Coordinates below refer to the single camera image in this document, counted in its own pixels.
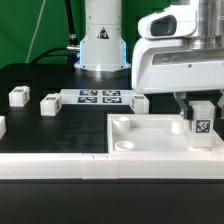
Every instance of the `black surface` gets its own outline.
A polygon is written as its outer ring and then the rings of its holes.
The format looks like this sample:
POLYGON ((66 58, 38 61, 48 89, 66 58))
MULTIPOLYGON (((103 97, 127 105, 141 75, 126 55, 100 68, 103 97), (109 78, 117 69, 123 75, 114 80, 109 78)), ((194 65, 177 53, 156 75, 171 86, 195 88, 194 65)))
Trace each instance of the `black surface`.
POLYGON ((223 183, 39 182, 0 184, 1 223, 223 224, 224 220, 223 183))
POLYGON ((14 64, 0 72, 0 114, 7 134, 1 153, 106 153, 107 114, 130 113, 129 106, 64 105, 55 118, 40 116, 40 101, 61 89, 128 89, 129 76, 118 79, 83 77, 67 65, 14 64), (8 93, 29 86, 31 100, 24 108, 9 107, 8 93))

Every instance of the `green backdrop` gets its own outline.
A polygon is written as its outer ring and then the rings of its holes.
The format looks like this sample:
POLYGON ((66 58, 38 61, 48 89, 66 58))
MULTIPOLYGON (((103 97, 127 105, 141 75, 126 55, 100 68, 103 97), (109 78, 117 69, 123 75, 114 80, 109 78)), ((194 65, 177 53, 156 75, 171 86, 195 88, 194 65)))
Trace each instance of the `green backdrop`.
MULTIPOLYGON (((25 63, 43 0, 0 0, 0 68, 11 63, 25 63)), ((84 0, 71 0, 76 33, 85 34, 84 0)), ((140 18, 167 7, 170 0, 123 0, 122 37, 131 62, 133 47, 139 38, 140 18)), ((68 44, 68 25, 64 0, 46 0, 30 59, 53 47, 68 44)), ((65 58, 44 59, 42 63, 66 63, 65 58)))

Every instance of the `white cube with marker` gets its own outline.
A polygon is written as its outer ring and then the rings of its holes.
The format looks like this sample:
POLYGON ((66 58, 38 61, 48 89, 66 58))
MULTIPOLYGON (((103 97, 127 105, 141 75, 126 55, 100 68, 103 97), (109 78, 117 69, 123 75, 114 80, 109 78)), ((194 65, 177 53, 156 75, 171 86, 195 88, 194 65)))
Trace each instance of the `white cube with marker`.
POLYGON ((3 137, 5 132, 6 132, 5 117, 0 116, 0 139, 3 137))
POLYGON ((148 114, 149 100, 143 94, 133 94, 131 97, 130 107, 135 114, 148 114))
POLYGON ((41 102, 40 109, 42 116, 56 116, 62 108, 62 97, 60 94, 48 94, 41 102))
POLYGON ((30 99, 30 88, 17 86, 9 93, 10 107, 24 107, 30 99))

